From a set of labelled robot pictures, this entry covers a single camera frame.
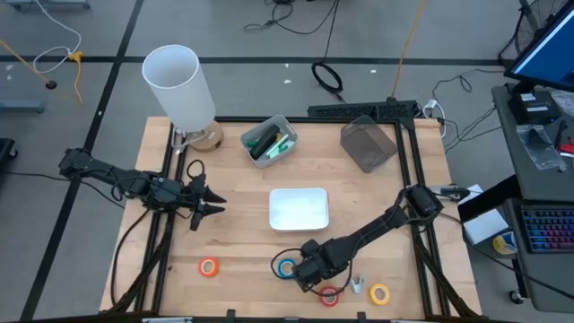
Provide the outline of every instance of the white tray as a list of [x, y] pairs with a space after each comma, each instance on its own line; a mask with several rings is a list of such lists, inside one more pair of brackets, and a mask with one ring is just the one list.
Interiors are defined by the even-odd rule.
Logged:
[[281, 188], [269, 194], [269, 225], [277, 231], [317, 231], [329, 224], [323, 188]]

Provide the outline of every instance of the lamp base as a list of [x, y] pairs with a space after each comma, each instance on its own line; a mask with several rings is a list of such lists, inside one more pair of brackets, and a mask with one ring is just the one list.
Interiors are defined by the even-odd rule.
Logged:
[[209, 153], [217, 149], [223, 142], [223, 129], [215, 121], [213, 121], [205, 131], [205, 137], [198, 141], [189, 144], [193, 149], [200, 153]]

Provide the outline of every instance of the white lampshade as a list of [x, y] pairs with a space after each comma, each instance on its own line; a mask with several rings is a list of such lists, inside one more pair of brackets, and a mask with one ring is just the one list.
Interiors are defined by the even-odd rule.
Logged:
[[145, 58], [142, 74], [176, 128], [199, 132], [215, 118], [212, 95], [193, 50], [180, 45], [157, 48]]

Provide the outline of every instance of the wooden tabletop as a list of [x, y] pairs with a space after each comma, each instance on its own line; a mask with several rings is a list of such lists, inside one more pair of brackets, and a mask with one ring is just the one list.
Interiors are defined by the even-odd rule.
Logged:
[[[427, 185], [451, 182], [436, 120], [415, 120]], [[365, 311], [369, 319], [423, 319], [421, 292], [414, 263], [408, 226], [393, 230], [361, 249], [353, 263], [353, 275], [365, 277], [365, 287], [383, 283], [391, 291], [387, 305], [371, 302], [367, 292], [354, 294], [348, 288], [339, 304], [328, 308], [310, 292], [303, 293], [293, 281], [277, 279], [269, 268], [271, 258], [305, 241], [319, 243], [348, 235], [383, 214], [403, 187], [398, 154], [371, 174], [363, 173], [339, 144], [340, 124], [293, 124], [300, 141], [295, 151], [271, 167], [253, 166], [241, 147], [239, 137], [255, 124], [222, 123], [225, 140], [211, 153], [188, 150], [186, 164], [194, 159], [205, 163], [207, 184], [227, 199], [226, 211], [204, 218], [198, 231], [189, 230], [189, 220], [176, 217], [170, 260], [161, 302], [161, 315], [225, 316], [235, 309], [239, 317], [356, 318]], [[143, 135], [138, 170], [160, 171], [170, 128], [167, 118], [149, 118]], [[393, 141], [393, 126], [381, 126]], [[413, 183], [414, 166], [408, 134], [404, 132]], [[173, 178], [174, 156], [170, 176]], [[323, 231], [277, 232], [269, 226], [269, 193], [275, 188], [324, 188], [328, 194], [330, 223]], [[444, 202], [444, 213], [458, 217], [453, 203]], [[126, 229], [144, 212], [141, 202], [129, 201], [119, 231]], [[142, 267], [150, 227], [148, 215], [128, 236], [117, 266], [117, 297], [133, 282]], [[480, 313], [480, 304], [465, 243], [458, 223], [435, 220], [439, 252], [445, 276], [471, 309]], [[297, 254], [288, 254], [300, 260]], [[220, 273], [204, 278], [197, 271], [204, 257], [215, 257]], [[434, 311], [439, 313], [435, 283]], [[323, 282], [320, 287], [341, 286], [346, 273]], [[155, 274], [149, 280], [146, 307], [150, 308]], [[101, 308], [111, 306], [109, 280]]]

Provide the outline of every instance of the roll of tape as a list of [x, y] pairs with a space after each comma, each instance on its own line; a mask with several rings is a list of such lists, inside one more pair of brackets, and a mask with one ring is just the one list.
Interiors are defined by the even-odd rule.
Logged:
[[[291, 265], [290, 268], [288, 270], [285, 270], [287, 268], [286, 265]], [[291, 259], [291, 258], [285, 258], [283, 260], [281, 260], [279, 262], [279, 276], [281, 278], [284, 279], [290, 279], [290, 278], [294, 278], [295, 275], [293, 274], [293, 266], [295, 266], [295, 260]]]
[[[336, 288], [331, 287], [331, 286], [323, 287], [321, 289], [321, 293], [326, 293], [326, 294], [333, 293], [336, 291], [337, 291]], [[319, 296], [319, 301], [327, 307], [334, 307], [336, 304], [339, 303], [339, 295], [337, 294], [335, 296], [328, 296], [328, 297], [327, 296]]]
[[[377, 297], [377, 291], [383, 292], [382, 299]], [[374, 284], [370, 287], [370, 299], [377, 305], [385, 305], [391, 300], [391, 291], [384, 284]]]
[[203, 258], [199, 262], [199, 274], [203, 277], [213, 277], [219, 271], [219, 264], [213, 257]]

